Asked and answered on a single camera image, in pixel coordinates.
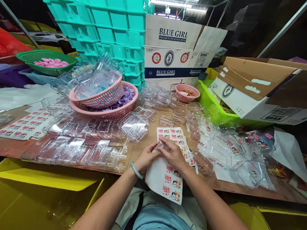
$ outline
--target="barcode label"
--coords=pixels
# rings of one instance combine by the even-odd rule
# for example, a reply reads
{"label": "barcode label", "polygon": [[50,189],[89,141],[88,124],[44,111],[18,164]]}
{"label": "barcode label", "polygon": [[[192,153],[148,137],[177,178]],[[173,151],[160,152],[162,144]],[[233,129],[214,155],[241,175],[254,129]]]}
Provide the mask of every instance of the barcode label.
{"label": "barcode label", "polygon": [[282,107],[279,106],[276,109],[269,112],[267,115],[262,117],[262,120],[270,120],[270,121],[283,121],[292,115],[302,111],[300,108],[293,107]]}
{"label": "barcode label", "polygon": [[200,53],[195,62],[194,67],[202,67],[207,59],[207,56],[208,56],[208,53]]}

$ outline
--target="metal pole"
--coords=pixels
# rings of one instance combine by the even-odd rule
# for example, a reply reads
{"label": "metal pole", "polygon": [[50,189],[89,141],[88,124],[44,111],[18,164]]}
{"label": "metal pole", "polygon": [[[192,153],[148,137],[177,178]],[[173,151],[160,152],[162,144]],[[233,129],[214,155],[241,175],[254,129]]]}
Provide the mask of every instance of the metal pole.
{"label": "metal pole", "polygon": [[229,1],[229,0],[222,1],[222,2],[220,2],[219,4],[216,4],[214,7],[217,7],[217,6],[219,6],[219,5],[222,5],[222,4],[224,4],[225,2],[227,2],[227,1]]}
{"label": "metal pole", "polygon": [[301,8],[293,15],[293,17],[284,25],[284,27],[276,34],[276,36],[270,41],[270,43],[264,48],[263,51],[257,56],[257,58],[262,58],[264,53],[268,51],[287,30],[296,22],[296,20],[306,11],[307,9],[307,1],[301,6]]}
{"label": "metal pole", "polygon": [[210,14],[210,18],[209,18],[209,20],[208,20],[208,22],[207,22],[207,25],[209,25],[209,22],[210,22],[210,19],[211,19],[211,17],[212,17],[212,14],[213,14],[213,11],[214,11],[214,7],[213,7],[213,9],[212,9],[212,11],[211,11],[211,14]]}
{"label": "metal pole", "polygon": [[220,23],[221,23],[221,21],[222,21],[222,19],[223,19],[223,17],[224,17],[224,14],[225,14],[225,12],[226,12],[226,10],[227,10],[227,7],[229,6],[229,3],[231,2],[231,0],[229,0],[228,2],[227,2],[227,4],[226,4],[226,6],[225,6],[225,8],[224,8],[224,11],[223,11],[223,13],[222,13],[222,15],[221,15],[221,18],[220,18],[220,20],[218,21],[218,24],[217,24],[217,28],[218,28],[218,26],[220,25]]}
{"label": "metal pole", "polygon": [[29,34],[26,28],[21,24],[21,22],[18,20],[15,14],[11,11],[11,9],[7,6],[7,4],[3,0],[0,0],[0,3],[5,8],[7,13],[13,18],[14,22],[21,28],[21,30],[26,34],[26,36],[30,39],[30,41],[36,46],[36,48],[40,49],[39,45],[36,43],[33,37]]}

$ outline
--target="bracelet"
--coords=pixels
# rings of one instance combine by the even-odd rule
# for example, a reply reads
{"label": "bracelet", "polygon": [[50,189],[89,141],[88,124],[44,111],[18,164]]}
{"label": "bracelet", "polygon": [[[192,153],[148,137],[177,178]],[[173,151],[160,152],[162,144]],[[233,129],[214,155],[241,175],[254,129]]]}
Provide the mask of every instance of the bracelet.
{"label": "bracelet", "polygon": [[131,167],[132,167],[132,170],[134,171],[134,173],[138,176],[138,178],[140,178],[142,180],[143,176],[137,171],[137,169],[135,168],[132,161],[131,161]]}

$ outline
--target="purple basket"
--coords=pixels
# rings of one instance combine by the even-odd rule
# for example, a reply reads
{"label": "purple basket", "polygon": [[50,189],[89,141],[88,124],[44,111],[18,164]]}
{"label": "purple basket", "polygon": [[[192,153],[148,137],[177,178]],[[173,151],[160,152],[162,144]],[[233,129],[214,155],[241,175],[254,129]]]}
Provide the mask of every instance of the purple basket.
{"label": "purple basket", "polygon": [[35,84],[27,76],[19,74],[18,71],[27,69],[28,66],[0,64],[0,84],[6,87],[23,88],[26,84]]}

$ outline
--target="stacked teal crate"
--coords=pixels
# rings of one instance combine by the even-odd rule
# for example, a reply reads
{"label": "stacked teal crate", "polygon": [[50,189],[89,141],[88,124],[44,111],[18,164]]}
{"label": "stacked teal crate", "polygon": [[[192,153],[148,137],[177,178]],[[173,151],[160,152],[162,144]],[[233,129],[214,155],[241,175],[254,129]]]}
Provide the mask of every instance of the stacked teal crate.
{"label": "stacked teal crate", "polygon": [[141,92],[148,0],[43,1],[83,61],[107,51],[124,68],[123,79]]}

